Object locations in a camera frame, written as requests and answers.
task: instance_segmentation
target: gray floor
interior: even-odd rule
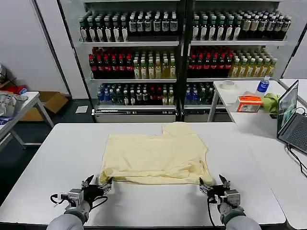
[[[87,113],[76,114],[78,106],[88,105]],[[91,106],[87,100],[69,101],[58,114],[51,117],[54,124],[57,123],[92,123]],[[203,117],[198,122],[205,122],[207,117]],[[227,115],[217,116],[215,122],[231,122]],[[43,122],[18,123],[15,126],[16,132],[27,142],[43,142],[50,132],[50,128]],[[0,205],[13,188],[14,184],[27,167],[28,163],[35,155],[38,148],[27,148],[23,150],[18,142],[13,139],[9,144],[0,151]],[[0,223],[0,230],[45,230],[46,226],[29,226],[18,224]],[[286,230],[285,225],[280,226],[264,226],[264,230]]]

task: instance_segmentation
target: shelf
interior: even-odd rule
[[[191,41],[191,46],[284,46],[286,41]]]
[[[174,105],[97,105],[96,110],[111,110],[111,111],[159,111],[159,110],[168,110],[174,111],[176,107]]]
[[[189,109],[189,110],[211,109],[211,105],[210,104],[185,104],[184,109]],[[217,105],[216,109],[225,109],[225,106]]]
[[[172,83],[177,79],[91,79],[97,83]]]
[[[81,42],[84,46],[91,47],[133,47],[133,46],[178,46],[179,41],[164,42]]]
[[[213,82],[213,81],[256,81],[262,78],[188,78],[187,82]]]

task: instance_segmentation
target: cloth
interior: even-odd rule
[[[139,184],[213,185],[205,154],[207,147],[186,123],[163,127],[162,135],[110,134],[100,183],[107,177]]]

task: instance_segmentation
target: orange box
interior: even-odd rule
[[[257,96],[239,96],[236,101],[237,112],[258,112],[262,101]]]

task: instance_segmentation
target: blue bottle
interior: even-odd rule
[[[258,96],[258,97],[264,96],[264,94],[267,91],[269,84],[270,84],[269,80],[270,80],[270,77],[265,76],[264,79],[259,82],[259,85],[258,85],[257,90],[255,92],[256,96]]]

